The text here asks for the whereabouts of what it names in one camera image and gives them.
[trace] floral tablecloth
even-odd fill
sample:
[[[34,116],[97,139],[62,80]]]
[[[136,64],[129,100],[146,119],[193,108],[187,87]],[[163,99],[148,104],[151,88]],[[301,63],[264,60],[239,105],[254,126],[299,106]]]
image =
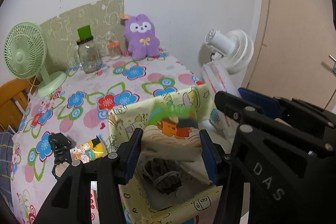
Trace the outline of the floral tablecloth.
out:
[[[44,98],[35,93],[31,97],[13,138],[12,200],[14,214],[24,224],[32,224],[56,183],[51,173],[54,156],[49,134],[62,132],[77,145],[96,135],[107,140],[109,110],[118,112],[139,100],[202,84],[165,52],[159,58],[138,62],[125,56],[115,61],[105,58],[100,70],[92,74],[85,74],[80,67],[66,73],[66,81],[54,93]],[[96,208],[92,208],[91,217],[97,219]]]

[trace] gray string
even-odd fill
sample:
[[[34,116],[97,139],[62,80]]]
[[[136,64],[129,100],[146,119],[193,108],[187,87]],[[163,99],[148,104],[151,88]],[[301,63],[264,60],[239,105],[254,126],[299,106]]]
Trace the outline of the gray string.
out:
[[[156,189],[156,186],[165,178],[173,177],[173,176],[180,176],[180,173],[177,171],[169,171],[164,175],[159,176],[156,180],[153,181],[153,186]]]

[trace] door handle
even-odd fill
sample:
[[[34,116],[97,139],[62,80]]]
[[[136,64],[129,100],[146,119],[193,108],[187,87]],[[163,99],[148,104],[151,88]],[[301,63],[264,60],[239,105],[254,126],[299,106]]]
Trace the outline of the door handle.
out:
[[[333,73],[336,75],[336,58],[333,57],[331,54],[329,54],[329,57],[335,62],[333,67]]]

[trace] white cable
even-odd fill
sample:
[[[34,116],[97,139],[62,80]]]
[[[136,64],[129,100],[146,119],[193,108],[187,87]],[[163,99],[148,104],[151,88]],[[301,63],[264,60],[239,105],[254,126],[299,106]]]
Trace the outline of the white cable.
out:
[[[36,81],[36,76],[35,76],[35,79],[34,79],[33,84],[31,84],[31,88],[30,88],[29,93],[28,93],[28,103],[29,103],[29,95],[30,95],[30,93],[31,93],[31,91],[32,91],[32,89],[33,89],[33,86],[37,86],[37,85],[34,85],[34,84],[35,84],[35,81]]]
[[[28,83],[29,83],[30,85],[32,85],[32,86],[39,86],[39,85],[33,85],[32,83],[30,83],[29,79],[27,79],[27,80],[28,80]]]

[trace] plaid fabric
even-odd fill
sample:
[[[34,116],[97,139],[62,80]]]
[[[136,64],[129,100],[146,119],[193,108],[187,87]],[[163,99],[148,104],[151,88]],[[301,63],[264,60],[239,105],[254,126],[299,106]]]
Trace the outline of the plaid fabric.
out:
[[[13,154],[13,134],[11,131],[0,132],[0,194],[13,211],[11,196],[11,162]]]

